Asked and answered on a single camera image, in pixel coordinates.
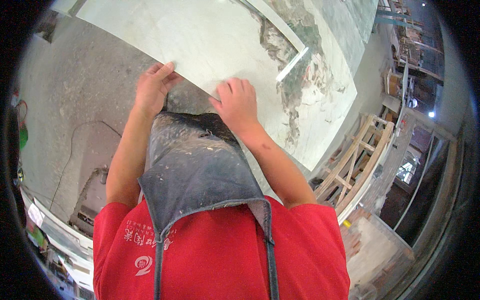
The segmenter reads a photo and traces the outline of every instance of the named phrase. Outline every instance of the green object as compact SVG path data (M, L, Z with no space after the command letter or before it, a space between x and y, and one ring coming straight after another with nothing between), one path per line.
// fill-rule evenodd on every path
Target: green object
M28 130L25 123L20 125L20 151L25 147L28 140Z

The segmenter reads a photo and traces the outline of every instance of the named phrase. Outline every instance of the dirty blue apron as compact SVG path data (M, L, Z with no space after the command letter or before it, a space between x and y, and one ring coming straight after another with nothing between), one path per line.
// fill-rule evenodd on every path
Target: dirty blue apron
M152 126L149 158L151 168L138 181L157 242L155 299L160 299L164 241L173 223L240 204L247 204L265 233L270 299L279 299L270 203L220 117L161 112Z

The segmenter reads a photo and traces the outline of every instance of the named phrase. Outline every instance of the red object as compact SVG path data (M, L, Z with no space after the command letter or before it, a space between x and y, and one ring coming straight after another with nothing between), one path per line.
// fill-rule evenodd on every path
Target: red object
M272 204L281 299L347 299L350 279L333 208ZM155 243L145 200L105 206L95 218L98 299L152 299ZM161 299L269 299L264 233L246 205L177 221L165 241Z

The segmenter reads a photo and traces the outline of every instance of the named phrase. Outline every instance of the wooden rack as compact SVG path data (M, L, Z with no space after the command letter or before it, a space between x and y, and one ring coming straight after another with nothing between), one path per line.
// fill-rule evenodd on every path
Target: wooden rack
M369 115L367 117L362 116L360 130L357 136L350 137L353 139L353 142L342 156L339 163L333 168L333 170L330 168L325 169L329 174L322 184L315 190L315 196L319 199L325 197L325 195L329 195L336 187L342 187L335 207L337 216L342 213L347 205L354 199L365 181L373 175L374 168L378 165L377 162L380 155L390 141L393 127L394 124L392 122L385 121L375 115ZM380 140L376 146L368 144L368 141L373 135L380 136ZM370 151L372 155L366 166L363 168L363 172L355 180L352 175L355 173L355 162L362 149ZM343 178L339 174L349 162L348 174Z

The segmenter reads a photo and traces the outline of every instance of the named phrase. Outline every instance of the yellow object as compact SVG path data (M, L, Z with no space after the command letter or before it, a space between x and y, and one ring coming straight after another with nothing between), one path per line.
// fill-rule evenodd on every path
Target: yellow object
M352 226L352 223L348 222L347 220L344 220L342 224L345 225L345 227L347 228L350 228L350 226Z

